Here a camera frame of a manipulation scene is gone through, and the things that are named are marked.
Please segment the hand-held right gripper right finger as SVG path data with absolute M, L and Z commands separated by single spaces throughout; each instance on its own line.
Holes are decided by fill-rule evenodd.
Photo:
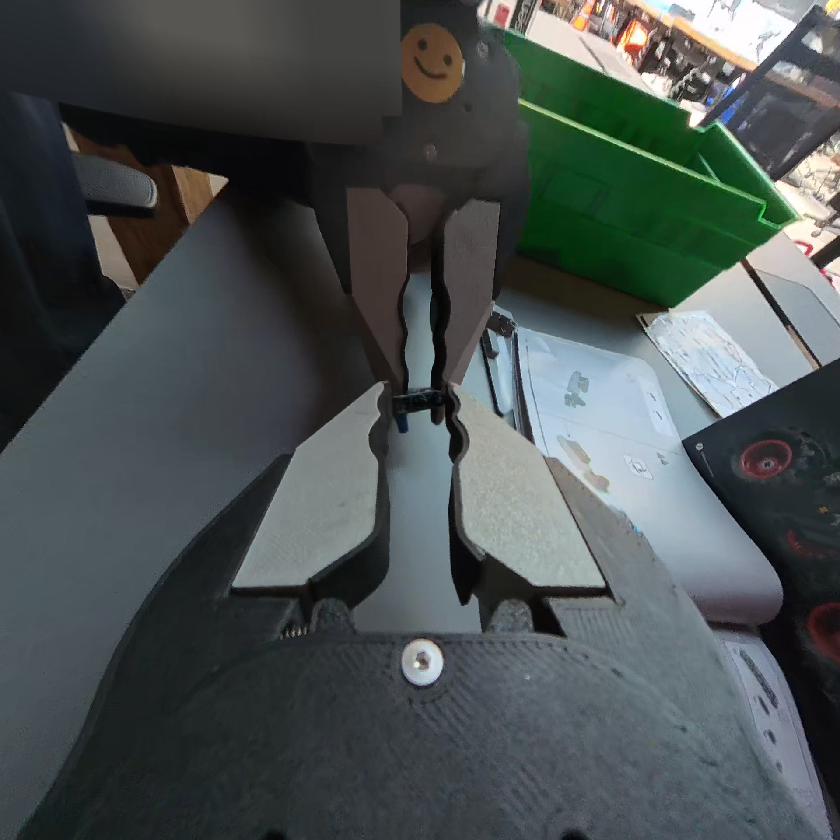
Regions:
M 543 453 L 460 385 L 446 396 L 449 558 L 461 604 L 604 595 L 602 571 Z

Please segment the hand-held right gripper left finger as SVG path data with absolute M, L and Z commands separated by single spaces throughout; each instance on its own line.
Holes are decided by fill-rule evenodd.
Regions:
M 391 387 L 378 382 L 300 444 L 237 573 L 247 595 L 356 607 L 389 569 Z

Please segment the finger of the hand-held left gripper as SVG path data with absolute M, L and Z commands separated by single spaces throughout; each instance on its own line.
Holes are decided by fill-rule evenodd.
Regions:
M 408 222 L 382 191 L 350 187 L 346 192 L 351 299 L 358 314 L 371 369 L 392 393 L 407 388 L 403 296 L 408 282 Z
M 432 240 L 434 361 L 430 385 L 461 384 L 494 303 L 500 206 L 469 200 L 447 215 Z

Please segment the small lego assembly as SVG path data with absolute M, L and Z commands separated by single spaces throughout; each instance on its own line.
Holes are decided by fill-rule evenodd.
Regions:
M 406 434 L 409 431 L 408 417 L 414 413 L 429 413 L 435 424 L 445 417 L 447 394 L 431 387 L 411 389 L 392 399 L 392 414 L 397 431 Z

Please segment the black lego box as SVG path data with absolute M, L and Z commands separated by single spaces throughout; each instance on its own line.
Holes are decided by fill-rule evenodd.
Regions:
M 683 439 L 689 459 L 779 575 L 763 631 L 825 771 L 839 760 L 839 361 Z

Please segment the open instruction booklet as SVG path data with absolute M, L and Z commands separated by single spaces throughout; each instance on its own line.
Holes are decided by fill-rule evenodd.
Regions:
M 523 328 L 511 357 L 518 429 L 626 515 L 707 620 L 779 614 L 777 573 L 690 462 L 647 363 Z

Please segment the green plastic bin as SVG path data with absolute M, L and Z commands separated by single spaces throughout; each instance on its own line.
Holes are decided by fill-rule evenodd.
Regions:
M 673 308 L 800 220 L 719 122 L 524 35 L 531 201 L 522 256 Z

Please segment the white sticker sheet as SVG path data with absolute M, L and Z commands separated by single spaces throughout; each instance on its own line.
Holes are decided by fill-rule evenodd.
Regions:
M 705 311 L 640 313 L 636 320 L 680 378 L 719 418 L 779 390 Z

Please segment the wooden workbench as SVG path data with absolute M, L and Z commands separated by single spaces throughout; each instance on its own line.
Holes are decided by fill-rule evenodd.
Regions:
M 655 91 L 709 108 L 757 64 L 703 34 L 694 16 L 672 2 L 573 2 L 570 22 L 608 42 Z

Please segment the white perforated panel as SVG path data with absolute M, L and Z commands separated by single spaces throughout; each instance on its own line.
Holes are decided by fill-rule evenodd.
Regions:
M 770 762 L 819 834 L 833 838 L 823 785 L 781 667 L 762 638 L 748 628 L 714 626 L 711 630 Z

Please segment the office chair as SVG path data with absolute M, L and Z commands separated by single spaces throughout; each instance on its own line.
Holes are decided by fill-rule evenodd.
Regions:
M 125 164 L 70 150 L 58 106 L 1 92 L 1 448 L 124 303 L 89 214 L 152 217 L 159 191 Z

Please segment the black flat frame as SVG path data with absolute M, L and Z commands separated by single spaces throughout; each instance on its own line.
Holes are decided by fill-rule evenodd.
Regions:
M 511 314 L 493 308 L 479 346 L 496 414 L 533 441 L 517 334 L 518 325 Z

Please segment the black metal frame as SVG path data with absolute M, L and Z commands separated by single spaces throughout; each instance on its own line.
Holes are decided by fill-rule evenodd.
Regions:
M 700 122 L 724 125 L 773 181 L 839 130 L 838 13 L 812 5 Z

